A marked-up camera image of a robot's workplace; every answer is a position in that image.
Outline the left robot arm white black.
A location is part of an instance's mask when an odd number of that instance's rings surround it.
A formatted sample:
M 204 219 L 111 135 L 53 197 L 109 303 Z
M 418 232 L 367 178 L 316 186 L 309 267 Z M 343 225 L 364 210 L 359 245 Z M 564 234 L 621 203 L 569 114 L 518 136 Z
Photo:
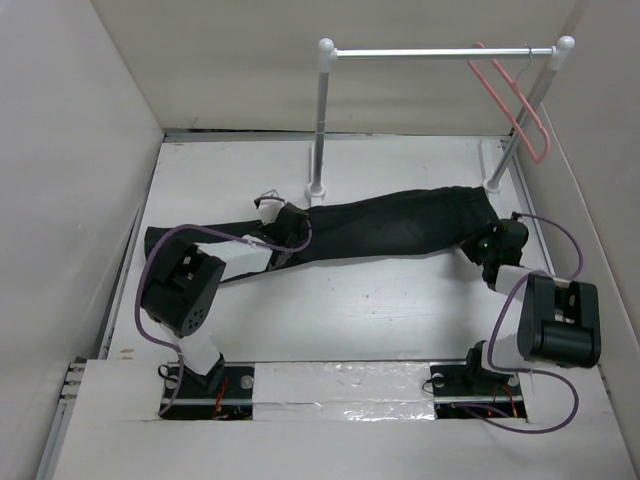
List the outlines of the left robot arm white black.
M 172 349 L 176 383 L 201 396 L 222 389 L 224 357 L 210 340 L 192 339 L 204 324 L 219 285 L 282 267 L 310 245 L 309 214 L 279 197 L 256 200 L 255 229 L 233 235 L 193 224 L 170 229 L 147 256 L 139 280 L 134 316 L 148 341 Z

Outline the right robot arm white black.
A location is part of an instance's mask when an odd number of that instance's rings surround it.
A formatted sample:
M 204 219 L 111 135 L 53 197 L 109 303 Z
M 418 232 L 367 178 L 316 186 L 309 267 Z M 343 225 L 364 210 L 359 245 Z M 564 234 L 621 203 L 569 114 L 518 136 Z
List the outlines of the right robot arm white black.
M 576 251 L 577 267 L 567 279 L 521 264 L 529 238 L 523 218 L 557 228 Z M 462 381 L 473 393 L 483 394 L 524 366 L 500 366 L 496 353 L 517 354 L 526 363 L 543 362 L 564 368 L 594 367 L 601 355 L 598 289 L 578 280 L 584 254 L 577 239 L 560 224 L 538 215 L 514 212 L 463 243 L 463 252 L 482 267 L 490 290 L 505 296 L 505 303 L 487 341 L 467 353 Z

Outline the black trousers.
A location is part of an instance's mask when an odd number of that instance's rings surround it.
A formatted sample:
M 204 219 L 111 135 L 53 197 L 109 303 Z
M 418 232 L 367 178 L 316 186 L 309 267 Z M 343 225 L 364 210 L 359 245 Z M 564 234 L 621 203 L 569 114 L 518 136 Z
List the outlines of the black trousers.
M 234 237 L 251 235 L 289 248 L 309 240 L 301 252 L 285 259 L 275 252 L 274 270 L 324 260 L 375 256 L 428 255 L 462 244 L 498 222 L 481 187 L 441 187 L 408 190 L 352 203 L 306 210 L 310 221 L 292 239 L 258 220 L 212 224 L 211 229 Z

